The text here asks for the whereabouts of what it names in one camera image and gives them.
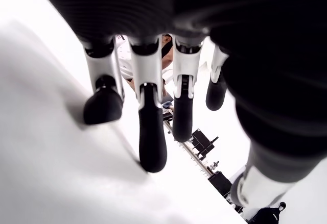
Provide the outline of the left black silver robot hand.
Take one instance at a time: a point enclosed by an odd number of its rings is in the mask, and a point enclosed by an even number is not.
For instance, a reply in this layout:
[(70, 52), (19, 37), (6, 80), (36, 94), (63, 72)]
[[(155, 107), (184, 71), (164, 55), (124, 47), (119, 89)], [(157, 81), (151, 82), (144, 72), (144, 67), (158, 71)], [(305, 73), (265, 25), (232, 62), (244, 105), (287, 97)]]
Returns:
[(274, 204), (326, 157), (326, 0), (49, 0), (81, 41), (94, 94), (84, 121), (121, 117), (124, 91), (115, 36), (128, 37), (139, 102), (139, 157), (163, 169), (161, 35), (173, 36), (173, 135), (192, 133), (203, 42), (215, 44), (206, 105), (229, 90), (251, 140), (245, 171), (231, 187), (239, 206)]

